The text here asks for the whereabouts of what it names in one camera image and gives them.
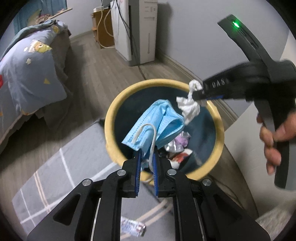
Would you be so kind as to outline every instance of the gray wood flooring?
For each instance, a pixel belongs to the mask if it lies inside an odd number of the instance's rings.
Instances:
[[[126,87],[142,81],[138,67],[126,66],[115,49],[100,49],[92,33],[73,38],[66,60],[69,89],[74,93],[69,113],[56,132],[51,132],[43,119],[33,116],[9,139],[0,155],[0,208],[18,234],[23,234],[15,215],[12,198],[33,173],[60,147],[105,117],[112,100]],[[148,79],[167,78],[184,81],[174,69],[156,60],[141,66]],[[212,171],[221,188],[237,196],[254,218],[257,211],[236,163],[224,148],[218,165]]]

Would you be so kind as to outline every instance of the white tissue paper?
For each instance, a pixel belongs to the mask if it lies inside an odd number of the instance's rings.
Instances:
[[[182,116],[185,119],[185,125],[188,125],[190,121],[193,120],[195,116],[197,116],[200,113],[200,106],[206,106],[207,101],[206,100],[199,100],[194,101],[192,99],[192,93],[194,91],[202,90],[203,87],[201,83],[197,80],[191,80],[189,82],[189,93],[188,98],[184,97],[177,97],[176,101],[178,103],[178,108],[182,110]]]

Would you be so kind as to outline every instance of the wooden nightstand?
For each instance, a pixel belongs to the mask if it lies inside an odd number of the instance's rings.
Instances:
[[[92,21],[93,21],[93,27],[91,28],[91,30],[94,33],[94,38],[95,38],[96,42],[98,42],[97,31],[99,31],[99,41],[105,47],[110,47],[110,46],[114,45],[114,38],[111,37],[106,32],[105,27],[104,27],[104,18],[106,16],[106,14],[108,13],[108,11],[109,11],[109,9],[105,9],[102,12],[98,11],[98,12],[94,12],[91,14]],[[100,25],[98,27],[98,23],[100,21],[102,13],[103,13],[103,17],[102,17],[102,20],[101,20]],[[107,28],[108,32],[113,35],[111,13],[109,13],[106,18],[106,28]]]

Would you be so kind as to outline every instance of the red patch on bedding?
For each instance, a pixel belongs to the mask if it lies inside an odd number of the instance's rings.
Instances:
[[[3,78],[2,78],[2,75],[0,75],[0,88],[2,87],[3,85]]]

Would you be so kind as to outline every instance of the gray plaid mat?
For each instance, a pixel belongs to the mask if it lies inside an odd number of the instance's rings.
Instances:
[[[105,179],[120,169],[105,149],[104,130],[95,123],[54,154],[16,193],[12,203],[25,232],[33,228],[83,179]],[[143,222],[145,240],[174,240],[171,200],[156,199],[146,186],[140,186],[136,199],[123,199],[122,216]],[[135,240],[127,234],[121,240]]]

